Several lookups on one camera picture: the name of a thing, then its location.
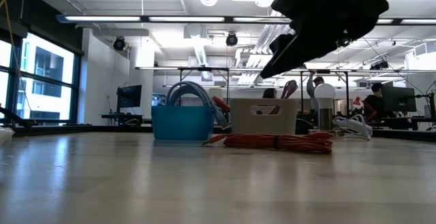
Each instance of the table surface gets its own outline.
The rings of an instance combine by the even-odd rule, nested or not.
[[[0,148],[0,223],[436,222],[436,145],[349,139],[333,150],[17,138]]]

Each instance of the man in black shirt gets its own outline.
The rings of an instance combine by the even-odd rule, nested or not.
[[[377,112],[377,116],[375,116],[373,120],[379,121],[382,118],[395,117],[395,114],[393,112],[387,112],[384,110],[382,97],[383,84],[375,83],[371,87],[371,90],[373,91],[373,95],[369,95],[364,101]],[[368,118],[372,114],[372,111],[369,111],[367,108],[365,108],[364,113],[365,116]]]

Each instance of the white wall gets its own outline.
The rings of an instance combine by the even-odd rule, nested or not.
[[[91,29],[83,30],[78,123],[107,125],[100,114],[116,110],[116,89],[129,82],[130,61],[97,39]]]
[[[406,67],[407,69],[414,70],[436,70],[436,63],[434,58],[436,57],[436,53],[429,54],[421,54],[416,58],[414,53],[411,52],[406,54]],[[415,87],[413,87],[410,83],[407,83],[406,86],[409,88],[415,89],[415,95],[422,95],[421,92],[425,93],[427,89],[428,92],[431,92],[435,87],[433,83],[436,82],[436,74],[407,74],[407,80],[412,83]],[[416,99],[416,109],[418,113],[412,115],[421,115],[424,116],[425,109],[424,107],[427,105],[427,101],[424,98]],[[430,127],[427,123],[421,123],[419,130],[425,130]]]

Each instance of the blue basket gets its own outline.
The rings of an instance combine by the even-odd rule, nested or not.
[[[156,140],[208,140],[215,121],[207,106],[154,106],[151,109]]]

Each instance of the person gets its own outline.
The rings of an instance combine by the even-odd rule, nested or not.
[[[269,88],[264,91],[264,95],[262,96],[264,99],[276,99],[277,98],[277,91],[276,89]]]
[[[310,70],[311,75],[309,76],[309,79],[307,80],[307,87],[306,91],[307,94],[311,98],[311,109],[312,113],[316,113],[318,111],[318,102],[315,98],[315,88],[318,87],[318,85],[324,83],[324,79],[322,77],[316,77],[316,79],[313,79],[313,75],[316,74],[315,70]]]
[[[393,112],[386,112],[384,110],[383,84],[375,83],[371,87],[371,90],[373,91],[373,94],[365,98],[364,101],[369,106],[371,106],[374,109],[374,111],[377,112],[377,115],[374,117],[374,120],[379,121],[382,118],[386,118],[386,117],[394,118],[395,114]],[[372,115],[372,111],[370,111],[368,108],[364,108],[364,115],[368,118],[370,117],[370,115]]]

